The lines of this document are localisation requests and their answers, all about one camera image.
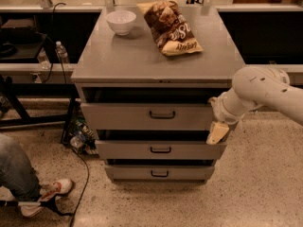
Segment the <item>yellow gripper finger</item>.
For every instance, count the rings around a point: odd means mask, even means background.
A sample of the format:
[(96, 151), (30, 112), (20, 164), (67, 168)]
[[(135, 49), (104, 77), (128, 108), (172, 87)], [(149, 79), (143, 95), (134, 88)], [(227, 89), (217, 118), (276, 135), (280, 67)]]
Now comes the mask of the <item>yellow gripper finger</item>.
[(229, 132), (227, 124), (222, 122), (213, 121), (210, 125), (209, 135), (207, 136), (206, 143), (208, 145), (218, 144)]

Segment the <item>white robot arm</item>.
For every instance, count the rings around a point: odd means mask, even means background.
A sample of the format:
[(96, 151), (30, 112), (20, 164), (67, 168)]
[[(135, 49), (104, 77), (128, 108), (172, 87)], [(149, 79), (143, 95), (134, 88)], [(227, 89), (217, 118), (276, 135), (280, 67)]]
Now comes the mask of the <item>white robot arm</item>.
[(303, 90), (290, 85), (288, 74), (275, 67), (248, 66), (236, 72), (232, 86), (211, 97), (214, 120), (206, 142), (218, 144), (244, 115), (262, 106), (270, 107), (303, 125)]

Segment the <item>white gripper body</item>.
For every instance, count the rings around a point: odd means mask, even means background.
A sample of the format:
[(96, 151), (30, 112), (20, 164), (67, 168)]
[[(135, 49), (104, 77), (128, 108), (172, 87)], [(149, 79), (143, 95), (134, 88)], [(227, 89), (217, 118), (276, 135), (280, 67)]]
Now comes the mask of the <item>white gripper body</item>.
[(243, 119), (245, 107), (234, 91), (223, 92), (208, 100), (217, 121), (227, 125), (234, 125)]

